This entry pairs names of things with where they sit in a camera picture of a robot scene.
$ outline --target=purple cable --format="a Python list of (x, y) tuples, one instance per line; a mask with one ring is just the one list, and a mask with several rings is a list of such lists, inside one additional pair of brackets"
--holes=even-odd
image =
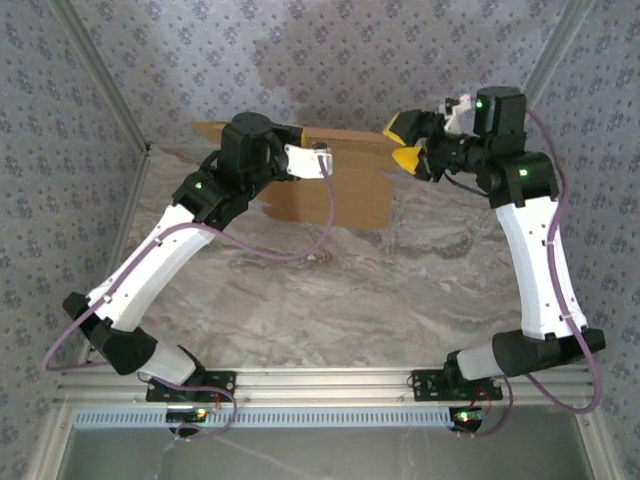
[(122, 271), (122, 273), (118, 276), (118, 278), (114, 280), (113, 284), (107, 289), (107, 291), (102, 295), (102, 297), (100, 297), (93, 305), (91, 305), (87, 309), (87, 311), (85, 311), (82, 315), (80, 315), (76, 319), (76, 321), (74, 321), (71, 325), (69, 325), (65, 329), (64, 332), (62, 332), (62, 335), (60, 335), (60, 337), (53, 343), (51, 348), (47, 351), (44, 358), (42, 359), (42, 363), (41, 363), (42, 370), (49, 371), (49, 372), (65, 372), (65, 371), (71, 371), (71, 370), (83, 370), (86, 368), (94, 368), (94, 367), (109, 365), (107, 362), (100, 362), (100, 363), (90, 363), (90, 364), (81, 364), (81, 365), (69, 365), (69, 366), (63, 366), (63, 367), (49, 367), (49, 363), (51, 362), (51, 359), (56, 354), (56, 352), (60, 349), (62, 344), (67, 341), (67, 339), (80, 327), (80, 325), (82, 325), (84, 321), (87, 320), (87, 318), (91, 316), (91, 314), (95, 313), (95, 311), (104, 304), (104, 297), (112, 296), (116, 292), (116, 290), (120, 288), (122, 283), (127, 279), (127, 277), (131, 274), (131, 272), (140, 264), (140, 262), (142, 262), (142, 260), (144, 260), (144, 258), (154, 248), (162, 245), (163, 240), (165, 240), (169, 235), (175, 232), (178, 232), (180, 230), (185, 230), (188, 228), (204, 230), (206, 232), (210, 232), (210, 233), (213, 233), (214, 235), (224, 238), (228, 242), (236, 245), (239, 248), (242, 248), (243, 250), (247, 250), (251, 253), (254, 253), (255, 255), (259, 255), (265, 258), (270, 258), (272, 260), (284, 260), (284, 261), (298, 260), (300, 258), (305, 258), (311, 253), (313, 253), (314, 251), (316, 251), (318, 247), (320, 247), (320, 245), (322, 245), (326, 241), (327, 237), (329, 236), (329, 232), (331, 231), (331, 226), (333, 225), (333, 219), (335, 217), (335, 210), (336, 210), (335, 192), (333, 190), (333, 185), (331, 183), (331, 177), (329, 175), (329, 172), (327, 171), (327, 168), (324, 162), (322, 160), (318, 160), (318, 163), (320, 164), (320, 171), (322, 172), (322, 177), (325, 183), (327, 184), (327, 190), (329, 191), (329, 217), (327, 218), (327, 223), (325, 224), (322, 234), (320, 235), (320, 237), (318, 237), (318, 239), (314, 242), (313, 245), (311, 245), (309, 248), (307, 248), (306, 250), (300, 253), (278, 254), (278, 253), (273, 253), (266, 250), (261, 250), (256, 247), (252, 247), (251, 245), (248, 245), (243, 241), (238, 240), (237, 238), (232, 237), (227, 233), (221, 232), (215, 228), (208, 227), (206, 225), (202, 225), (199, 223), (181, 223), (179, 225), (174, 225), (173, 227), (166, 229), (160, 235), (158, 235), (158, 240), (160, 240), (160, 242), (151, 242), (146, 247), (144, 247), (142, 251), (140, 251), (140, 253), (136, 255), (131, 260), (131, 262), (129, 262), (129, 265), (127, 265), (127, 267)]
[(551, 401), (551, 403), (553, 403), (554, 405), (564, 408), (575, 414), (590, 413), (597, 408), (597, 406), (600, 404), (600, 401), (602, 399), (602, 380), (600, 378), (600, 370), (598, 368), (595, 358), (593, 357), (593, 354), (589, 350), (589, 346), (587, 345), (587, 342), (582, 336), (582, 333), (578, 329), (578, 326), (576, 325), (576, 323), (573, 321), (573, 318), (571, 318), (571, 312), (569, 311), (567, 301), (564, 298), (564, 293), (562, 292), (560, 279), (558, 277), (558, 269), (556, 267), (555, 246), (553, 243), (556, 236), (556, 232), (558, 231), (558, 227), (560, 226), (560, 221), (562, 220), (565, 209), (569, 202), (569, 190), (570, 190), (569, 182), (567, 181), (567, 176), (564, 172), (564, 169), (562, 168), (560, 155), (558, 155), (558, 150), (556, 148), (555, 142), (553, 141), (553, 138), (551, 137), (551, 134), (547, 130), (547, 127), (545, 126), (544, 122), (540, 117), (538, 117), (538, 114), (535, 113), (533, 110), (527, 109), (527, 113), (529, 114), (531, 119), (536, 123), (536, 125), (540, 129), (540, 133), (542, 134), (545, 141), (549, 145), (549, 149), (551, 150), (551, 157), (552, 157), (551, 160), (553, 161), (556, 167), (556, 170), (558, 171), (558, 175), (560, 176), (560, 185), (561, 185), (562, 193), (560, 195), (558, 208), (556, 209), (556, 213), (553, 216), (553, 220), (551, 221), (551, 225), (549, 227), (549, 233), (547, 235), (547, 262), (549, 264), (549, 272), (551, 274), (551, 283), (553, 285), (553, 291), (556, 295), (556, 298), (558, 299), (558, 304), (560, 306), (560, 311), (562, 312), (562, 316), (567, 322), (569, 329), (571, 330), (573, 335), (576, 337), (576, 340), (578, 341), (578, 345), (580, 345), (580, 349), (582, 350), (582, 353), (587, 359), (589, 372), (593, 377), (593, 398), (591, 399), (591, 403), (586, 407), (576, 408), (558, 400), (538, 380), (536, 380), (536, 378), (533, 375), (527, 374), (527, 378), (531, 380), (531, 383), (533, 383), (536, 386), (536, 388), (538, 388), (538, 390), (540, 390), (540, 392), (542, 392), (542, 394), (545, 397), (547, 397)]

